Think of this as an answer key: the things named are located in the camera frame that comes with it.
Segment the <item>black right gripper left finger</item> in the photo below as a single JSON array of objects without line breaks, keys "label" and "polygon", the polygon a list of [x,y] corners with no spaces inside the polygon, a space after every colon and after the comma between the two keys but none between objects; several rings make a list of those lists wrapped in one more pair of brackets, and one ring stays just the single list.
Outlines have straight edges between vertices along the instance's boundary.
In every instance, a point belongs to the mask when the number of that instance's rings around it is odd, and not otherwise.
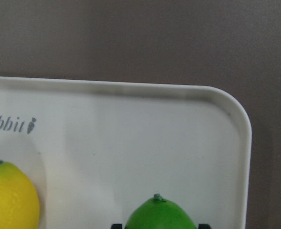
[{"label": "black right gripper left finger", "polygon": [[123,229],[123,225],[121,223],[112,224],[110,229]]}]

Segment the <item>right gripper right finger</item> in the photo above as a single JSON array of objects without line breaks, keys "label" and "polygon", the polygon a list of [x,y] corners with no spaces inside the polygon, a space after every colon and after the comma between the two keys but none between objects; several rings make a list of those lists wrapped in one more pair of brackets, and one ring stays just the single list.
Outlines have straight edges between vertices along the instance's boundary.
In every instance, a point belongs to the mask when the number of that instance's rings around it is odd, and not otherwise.
[{"label": "right gripper right finger", "polygon": [[209,224],[198,224],[198,229],[211,229]]}]

